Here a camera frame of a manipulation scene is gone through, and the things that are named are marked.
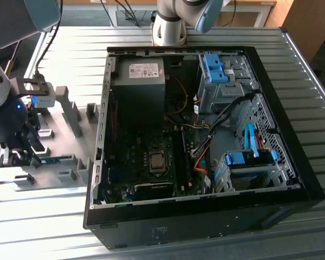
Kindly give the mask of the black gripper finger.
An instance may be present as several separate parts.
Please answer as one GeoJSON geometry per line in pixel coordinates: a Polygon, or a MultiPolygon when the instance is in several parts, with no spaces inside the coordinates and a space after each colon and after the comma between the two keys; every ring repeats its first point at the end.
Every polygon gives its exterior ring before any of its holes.
{"type": "Polygon", "coordinates": [[[35,108],[16,108],[18,126],[16,150],[42,152],[38,131],[41,128],[35,108]]]}
{"type": "Polygon", "coordinates": [[[0,168],[29,166],[38,168],[40,165],[41,160],[33,151],[5,148],[0,157],[0,168]]]}

